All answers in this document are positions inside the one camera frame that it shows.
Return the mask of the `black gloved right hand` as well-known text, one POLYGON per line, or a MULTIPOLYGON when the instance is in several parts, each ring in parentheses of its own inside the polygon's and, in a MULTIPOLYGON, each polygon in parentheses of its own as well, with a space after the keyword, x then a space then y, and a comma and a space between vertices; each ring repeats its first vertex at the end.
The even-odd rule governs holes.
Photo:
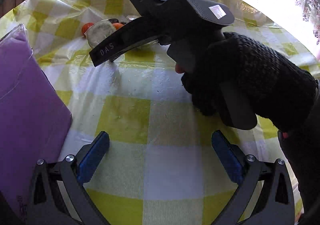
POLYGON ((250 130, 263 117, 286 133, 319 127, 319 81, 245 35, 225 33, 181 81, 193 105, 205 116, 218 114, 226 126, 250 130))

